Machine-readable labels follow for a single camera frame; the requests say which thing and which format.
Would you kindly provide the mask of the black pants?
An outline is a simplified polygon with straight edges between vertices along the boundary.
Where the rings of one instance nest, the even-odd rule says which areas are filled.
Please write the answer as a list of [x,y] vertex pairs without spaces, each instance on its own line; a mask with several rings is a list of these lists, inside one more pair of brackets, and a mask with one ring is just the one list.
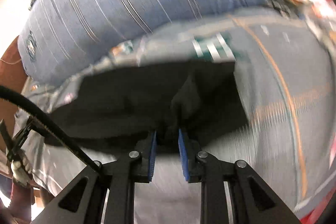
[[179,132],[208,143],[247,124],[232,61],[124,67],[85,77],[74,101],[51,119],[83,148],[118,154],[154,132],[177,149]]

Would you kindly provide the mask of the grey patterned bed sheet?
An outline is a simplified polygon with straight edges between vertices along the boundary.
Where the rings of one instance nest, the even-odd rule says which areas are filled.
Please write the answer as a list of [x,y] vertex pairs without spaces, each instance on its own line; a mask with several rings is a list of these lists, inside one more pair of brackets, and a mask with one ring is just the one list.
[[232,57],[248,123],[201,145],[243,159],[303,223],[335,223],[335,20],[242,9],[175,22],[119,44],[59,86],[28,79],[23,95],[43,111],[72,102],[84,77],[190,57]]

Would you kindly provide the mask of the brown wooden headboard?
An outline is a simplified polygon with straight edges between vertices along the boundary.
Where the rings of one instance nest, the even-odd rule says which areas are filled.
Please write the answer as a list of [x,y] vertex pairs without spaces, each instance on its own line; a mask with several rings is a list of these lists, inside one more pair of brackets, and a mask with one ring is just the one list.
[[[18,37],[16,37],[1,57],[1,85],[21,93],[26,79],[27,75],[23,69],[21,56],[18,51]],[[1,100],[1,120],[4,120],[10,136],[12,136],[14,132],[14,115],[17,110],[17,106]]]

